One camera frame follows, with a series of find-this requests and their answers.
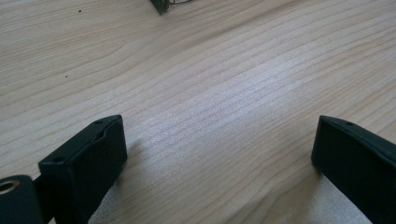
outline green object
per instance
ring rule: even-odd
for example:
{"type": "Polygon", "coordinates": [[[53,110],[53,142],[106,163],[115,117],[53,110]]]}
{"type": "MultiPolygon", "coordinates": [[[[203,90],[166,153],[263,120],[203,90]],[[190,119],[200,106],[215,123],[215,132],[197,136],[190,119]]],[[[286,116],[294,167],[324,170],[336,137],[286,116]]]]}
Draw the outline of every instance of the green object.
{"type": "Polygon", "coordinates": [[[162,15],[165,13],[169,8],[169,0],[150,0],[152,5],[155,6],[157,11],[162,15]]]}

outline black plastic part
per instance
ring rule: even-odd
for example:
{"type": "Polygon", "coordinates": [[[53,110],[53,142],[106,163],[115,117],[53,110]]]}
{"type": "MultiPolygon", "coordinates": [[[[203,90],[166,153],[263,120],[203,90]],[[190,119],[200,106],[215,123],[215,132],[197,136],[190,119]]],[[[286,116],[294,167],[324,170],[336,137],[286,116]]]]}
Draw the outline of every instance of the black plastic part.
{"type": "Polygon", "coordinates": [[[396,146],[351,122],[321,116],[313,164],[373,223],[396,223],[396,146]]]}
{"type": "Polygon", "coordinates": [[[29,176],[14,175],[0,180],[0,223],[44,223],[29,176]]]}
{"type": "Polygon", "coordinates": [[[169,0],[150,0],[150,1],[152,5],[155,6],[158,13],[160,13],[160,15],[165,13],[169,8],[169,0]]]}
{"type": "Polygon", "coordinates": [[[127,160],[120,115],[99,119],[39,163],[58,224],[87,223],[127,160]]]}

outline metal hole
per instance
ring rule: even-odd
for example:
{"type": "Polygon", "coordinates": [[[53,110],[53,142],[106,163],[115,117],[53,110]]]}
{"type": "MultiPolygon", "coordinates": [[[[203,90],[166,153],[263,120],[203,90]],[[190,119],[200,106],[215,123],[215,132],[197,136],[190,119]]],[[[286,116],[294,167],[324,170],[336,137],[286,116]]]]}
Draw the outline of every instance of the metal hole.
{"type": "Polygon", "coordinates": [[[19,180],[8,180],[0,184],[0,194],[7,194],[20,184],[19,180]]]}

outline light wooden surface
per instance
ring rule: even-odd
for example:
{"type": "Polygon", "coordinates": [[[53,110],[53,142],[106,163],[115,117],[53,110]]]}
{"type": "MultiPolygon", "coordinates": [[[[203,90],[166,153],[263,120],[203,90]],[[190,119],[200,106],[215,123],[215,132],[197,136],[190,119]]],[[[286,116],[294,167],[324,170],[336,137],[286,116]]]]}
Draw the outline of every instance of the light wooden surface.
{"type": "Polygon", "coordinates": [[[0,177],[122,114],[91,223],[368,223],[310,153],[321,114],[396,142],[395,24],[394,0],[3,0],[0,177]]]}

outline wood grain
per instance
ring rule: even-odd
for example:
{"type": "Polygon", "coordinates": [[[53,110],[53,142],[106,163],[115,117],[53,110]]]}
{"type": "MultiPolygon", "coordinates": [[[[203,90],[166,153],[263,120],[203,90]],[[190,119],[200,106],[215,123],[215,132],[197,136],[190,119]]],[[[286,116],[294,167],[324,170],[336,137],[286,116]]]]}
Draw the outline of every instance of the wood grain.
{"type": "Polygon", "coordinates": [[[91,223],[368,223],[310,152],[321,114],[396,142],[395,24],[392,0],[1,1],[0,177],[122,114],[91,223]]]}

